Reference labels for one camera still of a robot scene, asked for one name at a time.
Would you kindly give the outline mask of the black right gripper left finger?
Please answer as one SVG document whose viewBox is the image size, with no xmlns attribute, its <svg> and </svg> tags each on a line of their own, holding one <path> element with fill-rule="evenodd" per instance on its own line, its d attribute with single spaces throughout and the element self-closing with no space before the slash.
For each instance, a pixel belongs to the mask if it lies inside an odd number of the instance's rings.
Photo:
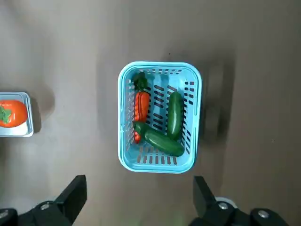
<svg viewBox="0 0 301 226">
<path fill-rule="evenodd" d="M 0 210 L 2 226 L 71 226 L 87 201 L 87 180 L 77 175 L 54 201 L 44 201 L 18 214 L 14 208 Z"/>
</svg>

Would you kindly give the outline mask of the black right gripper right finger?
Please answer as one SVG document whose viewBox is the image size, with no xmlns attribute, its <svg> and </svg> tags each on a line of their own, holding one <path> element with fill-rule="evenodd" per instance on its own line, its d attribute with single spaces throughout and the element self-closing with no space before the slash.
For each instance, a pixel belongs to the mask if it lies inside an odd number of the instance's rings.
<svg viewBox="0 0 301 226">
<path fill-rule="evenodd" d="M 193 203 L 198 216 L 190 226 L 286 226 L 276 212 L 255 208 L 245 213 L 228 201 L 219 201 L 202 176 L 193 179 Z"/>
</svg>

